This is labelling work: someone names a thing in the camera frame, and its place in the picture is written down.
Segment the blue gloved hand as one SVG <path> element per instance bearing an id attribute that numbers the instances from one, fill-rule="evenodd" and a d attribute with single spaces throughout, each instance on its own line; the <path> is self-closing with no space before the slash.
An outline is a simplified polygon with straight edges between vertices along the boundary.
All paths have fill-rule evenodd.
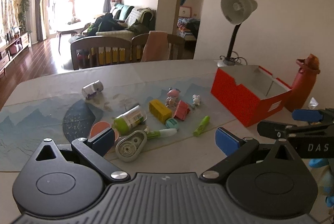
<path id="1" fill-rule="evenodd" d="M 327 207 L 333 207 L 333 158 L 316 158 L 309 161 L 309 166 L 313 169 L 323 168 L 318 181 L 319 191 L 326 196 Z"/>

